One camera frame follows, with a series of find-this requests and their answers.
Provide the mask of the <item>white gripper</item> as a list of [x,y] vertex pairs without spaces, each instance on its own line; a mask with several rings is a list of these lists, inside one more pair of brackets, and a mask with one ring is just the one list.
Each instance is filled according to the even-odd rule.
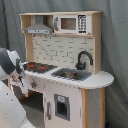
[[18,83],[22,93],[24,95],[28,94],[28,88],[25,85],[25,71],[23,64],[19,58],[16,59],[16,70],[13,76],[13,80]]

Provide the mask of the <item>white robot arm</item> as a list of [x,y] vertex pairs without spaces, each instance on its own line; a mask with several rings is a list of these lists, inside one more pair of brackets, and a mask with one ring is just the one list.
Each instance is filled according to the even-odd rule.
[[27,118],[17,97],[4,83],[12,78],[22,81],[24,67],[16,51],[0,47],[0,128],[36,128]]

